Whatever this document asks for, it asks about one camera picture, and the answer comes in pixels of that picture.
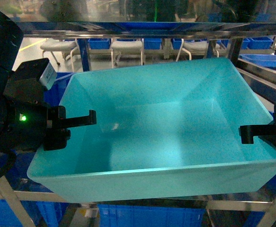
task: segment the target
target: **metal shelf frame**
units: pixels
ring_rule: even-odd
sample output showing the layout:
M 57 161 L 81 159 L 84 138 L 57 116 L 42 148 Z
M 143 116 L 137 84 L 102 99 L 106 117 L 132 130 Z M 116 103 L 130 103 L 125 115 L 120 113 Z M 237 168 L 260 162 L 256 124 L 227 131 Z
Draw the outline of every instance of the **metal shelf frame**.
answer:
M 79 38 L 81 59 L 84 61 L 83 70 L 89 70 L 89 54 L 101 53 L 98 50 L 88 50 L 87 38 L 145 38 L 160 37 L 165 38 L 163 50 L 150 51 L 150 53 L 160 53 L 164 58 L 174 54 L 175 50 L 171 49 L 171 38 L 185 39 L 202 39 L 208 40 L 228 39 L 230 44 L 225 55 L 237 65 L 238 56 L 242 39 L 244 37 L 256 37 L 276 35 L 276 24 L 227 24 L 227 23 L 178 23 L 169 31 L 142 31 L 134 32 L 124 29 L 118 23 L 108 23 L 111 30 L 106 29 L 101 23 L 70 23 L 59 22 L 53 23 L 49 30 L 38 29 L 36 25 L 41 26 L 42 22 L 20 22 L 18 25 L 24 31 L 26 37 L 51 37 L 57 39 Z M 208 45 L 205 57 L 210 57 L 213 45 Z M 225 195 L 208 195 L 194 196 L 184 198 L 162 198 L 133 201 L 107 201 L 95 202 L 90 204 L 122 204 L 122 205 L 141 205 L 141 206 L 160 206 L 160 207 L 181 207 L 181 208 L 205 208 L 208 210 L 242 210 L 242 211 L 264 211 L 265 215 L 258 227 L 271 227 L 276 221 L 276 196 L 268 195 L 265 187 L 257 192 L 225 194 Z M 19 218 L 24 227 L 34 227 L 30 217 L 25 212 L 20 201 L 52 201 L 66 202 L 60 196 L 54 193 L 46 192 L 20 192 L 13 191 L 5 177 L 0 179 L 0 199 L 6 199 L 16 216 Z

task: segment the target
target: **plastic tub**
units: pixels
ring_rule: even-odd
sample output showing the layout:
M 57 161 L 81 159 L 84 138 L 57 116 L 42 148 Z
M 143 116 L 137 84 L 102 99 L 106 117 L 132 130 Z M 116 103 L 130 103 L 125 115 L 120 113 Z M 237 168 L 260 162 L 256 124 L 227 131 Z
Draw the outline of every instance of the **plastic tub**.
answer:
M 44 101 L 51 106 L 58 106 L 72 75 L 73 73 L 58 72 L 52 88 L 44 92 Z
M 200 227 L 205 209 L 98 205 L 100 227 Z
M 145 38 L 144 39 L 144 49 L 146 50 L 159 50 L 161 48 L 161 39 L 151 39 Z
M 263 67 L 276 68 L 276 55 L 240 54 L 240 58 Z
M 241 125 L 273 118 L 226 58 L 78 73 L 60 103 L 97 124 L 27 175 L 68 202 L 252 192 L 276 174 L 271 146 L 241 144 Z
M 41 214 L 38 210 L 36 202 L 21 201 L 21 203 L 33 220 L 34 224 L 37 225 L 41 218 Z M 22 224 L 5 200 L 0 200 L 0 227 L 22 227 Z
M 89 47 L 91 49 L 109 49 L 110 39 L 89 39 Z
M 248 48 L 250 49 L 269 49 L 273 40 L 268 37 L 250 38 Z

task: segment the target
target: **chair leg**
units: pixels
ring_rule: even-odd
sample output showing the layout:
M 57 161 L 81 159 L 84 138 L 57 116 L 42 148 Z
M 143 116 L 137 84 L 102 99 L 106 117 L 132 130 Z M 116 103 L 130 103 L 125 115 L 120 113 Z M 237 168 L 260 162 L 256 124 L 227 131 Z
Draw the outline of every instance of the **chair leg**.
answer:
M 52 52 L 52 51 L 51 51 L 51 54 L 52 54 L 52 56 L 53 56 L 54 60 L 56 61 L 57 65 L 58 65 L 58 66 L 60 66 L 60 63 L 58 62 L 58 60 L 56 59 L 56 56 L 53 54 L 53 52 Z
M 141 65 L 144 65 L 143 58 L 144 58 L 143 49 L 141 49 Z
M 111 49 L 111 68 L 114 68 L 114 50 Z
M 185 48 L 182 48 L 182 50 L 189 55 L 189 60 L 191 61 L 191 52 L 186 50 Z
M 183 45 L 184 45 L 184 39 L 181 39 L 181 46 L 180 46 L 180 49 L 179 49 L 179 52 L 178 52 L 178 55 L 177 55 L 176 61 L 179 61 L 179 57 L 180 57 L 180 54 L 181 54 L 181 51 L 182 51 Z
M 70 56 L 71 56 L 71 69 L 72 69 L 72 71 L 74 72 L 75 71 L 75 67 L 74 67 L 74 65 L 73 65 L 73 53 L 75 52 L 75 50 L 77 50 L 78 49 L 78 47 L 75 47 L 75 48 L 73 48 L 72 50 L 71 50 L 71 53 L 70 53 Z

